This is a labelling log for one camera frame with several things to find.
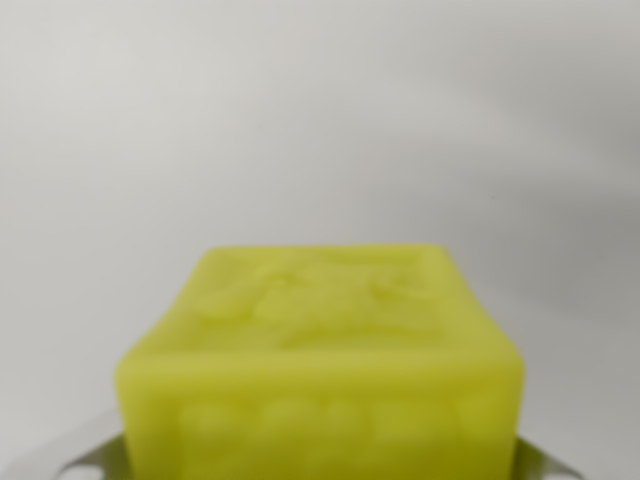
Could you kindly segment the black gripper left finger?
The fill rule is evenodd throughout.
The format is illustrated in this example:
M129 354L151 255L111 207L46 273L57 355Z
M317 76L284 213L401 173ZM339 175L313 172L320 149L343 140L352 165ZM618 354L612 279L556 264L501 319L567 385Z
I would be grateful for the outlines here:
M56 478L133 479L123 436L115 436L70 461Z

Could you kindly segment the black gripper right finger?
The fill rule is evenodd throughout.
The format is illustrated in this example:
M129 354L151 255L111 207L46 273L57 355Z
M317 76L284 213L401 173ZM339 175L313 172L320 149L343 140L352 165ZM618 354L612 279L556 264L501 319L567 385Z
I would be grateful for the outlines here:
M513 480L583 480L584 475L523 437L516 444Z

